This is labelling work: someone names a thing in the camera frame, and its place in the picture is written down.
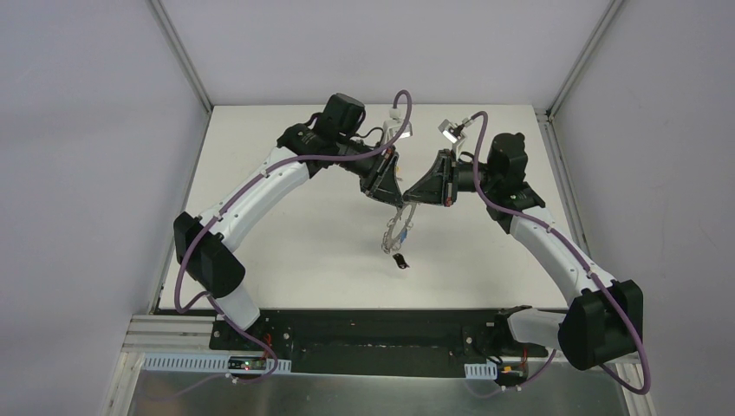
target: white tabletop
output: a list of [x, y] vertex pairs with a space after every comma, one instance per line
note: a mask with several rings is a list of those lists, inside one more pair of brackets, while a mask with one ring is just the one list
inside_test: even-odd
[[[287, 127], [305, 122], [323, 106], [215, 107], [186, 210], [196, 216], [218, 202], [257, 168]], [[361, 129], [382, 125], [389, 106], [367, 106]], [[413, 137], [397, 149], [399, 182], [408, 189], [450, 146], [437, 130], [484, 109], [490, 115], [481, 159], [498, 133], [526, 136], [526, 180], [546, 201], [558, 227], [569, 232], [562, 201], [531, 106], [417, 105]], [[473, 152], [479, 122], [467, 129], [463, 150]], [[379, 139], [379, 134], [371, 140]], [[321, 170], [253, 228], [235, 255], [247, 270], [245, 285], [261, 308], [279, 309], [475, 309], [529, 304], [565, 307], [536, 259], [492, 221], [474, 193], [460, 193], [451, 208], [419, 205], [399, 269], [381, 250], [395, 208], [360, 193], [354, 174]], [[179, 265], [172, 259], [160, 307], [173, 307]], [[182, 302], [202, 290], [189, 276]], [[208, 308], [206, 302], [197, 307]]]

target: small black object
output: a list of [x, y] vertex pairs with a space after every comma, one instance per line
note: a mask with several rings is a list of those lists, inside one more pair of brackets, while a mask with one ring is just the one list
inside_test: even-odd
[[526, 350], [529, 356], [546, 356], [546, 348], [536, 344], [518, 342], [513, 338], [511, 326], [508, 324], [508, 318], [516, 312], [524, 309], [530, 309], [530, 306], [524, 305], [516, 306], [514, 308], [500, 309], [493, 319], [493, 327], [495, 330], [493, 330], [487, 338], [476, 338], [479, 353], [485, 356], [497, 357], [501, 355], [520, 356], [523, 355], [524, 350]]
[[393, 260], [395, 260], [395, 263], [398, 264], [399, 269], [407, 269], [408, 263], [406, 263], [406, 259], [403, 258], [403, 255], [400, 253], [393, 254]]
[[498, 371], [498, 377], [495, 379], [495, 383], [499, 386], [515, 387], [526, 380], [528, 380], [528, 376], [519, 371], [509, 371], [507, 373]]

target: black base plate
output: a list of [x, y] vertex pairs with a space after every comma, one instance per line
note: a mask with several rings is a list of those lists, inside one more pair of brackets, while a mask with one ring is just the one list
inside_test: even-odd
[[[490, 348], [498, 311], [263, 309], [248, 333], [270, 336], [294, 373], [454, 378], [465, 376], [464, 364], [501, 354]], [[521, 356], [524, 347], [530, 357], [547, 355], [543, 347], [513, 341], [502, 354]], [[225, 322], [215, 322], [210, 349], [262, 350]]]

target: silver metal panel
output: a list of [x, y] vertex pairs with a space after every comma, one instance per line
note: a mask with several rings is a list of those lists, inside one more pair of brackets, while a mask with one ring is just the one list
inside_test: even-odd
[[498, 388], [487, 380], [291, 375], [249, 386], [234, 386], [223, 377], [174, 400], [152, 402], [143, 394], [165, 397], [205, 376], [143, 374], [131, 406], [130, 414], [135, 416], [628, 414], [620, 388], [605, 373], [581, 373], [562, 363], [553, 364], [520, 393], [508, 389], [486, 400], [472, 392], [489, 393]]

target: gray wall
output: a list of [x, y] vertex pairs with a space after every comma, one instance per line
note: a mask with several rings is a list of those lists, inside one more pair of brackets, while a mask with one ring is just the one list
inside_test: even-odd
[[0, 414], [96, 414], [205, 117], [145, 2], [0, 3]]
[[608, 0], [165, 0], [217, 104], [554, 100]]
[[633, 1], [557, 118], [595, 259], [645, 292], [660, 414], [727, 414], [735, 3]]

